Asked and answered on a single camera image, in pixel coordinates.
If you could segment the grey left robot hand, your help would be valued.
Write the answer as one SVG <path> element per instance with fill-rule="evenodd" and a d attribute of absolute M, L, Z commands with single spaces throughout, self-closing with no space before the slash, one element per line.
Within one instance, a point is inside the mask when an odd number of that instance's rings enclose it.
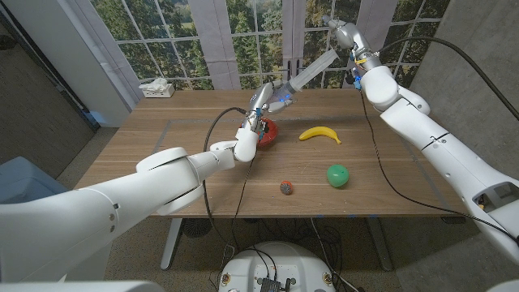
<path fill-rule="evenodd" d="M 253 94 L 249 110 L 251 116 L 261 118 L 265 114 L 279 114 L 294 103 L 293 95 L 296 90 L 289 82 L 281 80 L 262 84 Z"/>

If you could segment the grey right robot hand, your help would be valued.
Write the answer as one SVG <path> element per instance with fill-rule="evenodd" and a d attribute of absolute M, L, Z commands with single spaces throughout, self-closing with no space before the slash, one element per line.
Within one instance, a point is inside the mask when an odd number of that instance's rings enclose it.
<path fill-rule="evenodd" d="M 332 19 L 329 15 L 324 15 L 322 19 L 342 49 L 349 49 L 355 55 L 371 51 L 367 39 L 355 24 L 346 23 L 339 19 Z"/>

